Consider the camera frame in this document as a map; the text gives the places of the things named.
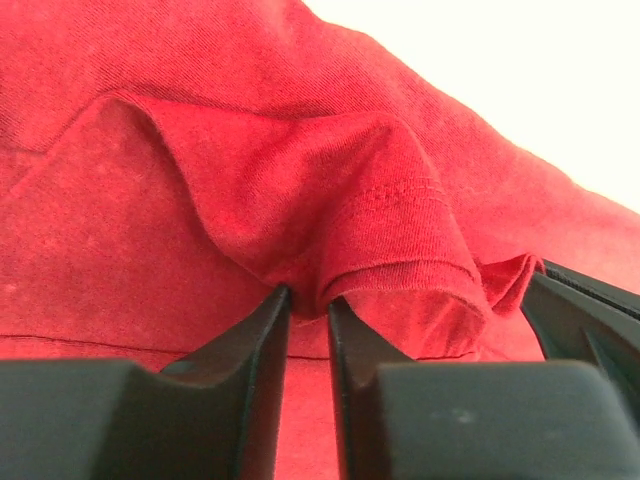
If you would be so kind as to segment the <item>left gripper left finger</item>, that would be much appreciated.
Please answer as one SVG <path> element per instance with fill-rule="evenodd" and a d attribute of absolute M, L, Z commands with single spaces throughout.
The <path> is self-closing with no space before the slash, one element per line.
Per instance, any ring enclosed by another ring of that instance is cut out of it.
<path fill-rule="evenodd" d="M 159 372 L 125 360 L 5 361 L 5 479 L 270 479 L 290 293 Z"/>

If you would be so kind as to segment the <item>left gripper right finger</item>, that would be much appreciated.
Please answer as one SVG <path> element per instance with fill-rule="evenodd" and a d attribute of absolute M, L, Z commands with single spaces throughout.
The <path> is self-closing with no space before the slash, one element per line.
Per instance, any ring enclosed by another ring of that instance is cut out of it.
<path fill-rule="evenodd" d="M 635 479 L 639 436 L 613 385 L 575 361 L 420 363 L 344 299 L 329 308 L 344 479 Z"/>

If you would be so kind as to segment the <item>dark red t shirt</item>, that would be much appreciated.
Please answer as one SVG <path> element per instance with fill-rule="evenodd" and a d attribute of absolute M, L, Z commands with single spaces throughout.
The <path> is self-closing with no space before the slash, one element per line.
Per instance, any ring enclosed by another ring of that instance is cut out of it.
<path fill-rule="evenodd" d="M 327 308 L 535 361 L 545 261 L 639 288 L 639 218 L 300 1 L 1 5 L 1 355 L 159 369 L 293 291 L 276 475 L 335 479 Z"/>

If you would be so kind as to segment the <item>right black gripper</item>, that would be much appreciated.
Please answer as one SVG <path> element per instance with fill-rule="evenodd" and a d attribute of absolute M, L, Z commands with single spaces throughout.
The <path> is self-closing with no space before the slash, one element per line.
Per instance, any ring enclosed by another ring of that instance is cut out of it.
<path fill-rule="evenodd" d="M 639 398 L 639 296 L 547 262 L 522 312 L 547 360 L 598 367 L 628 400 Z"/>

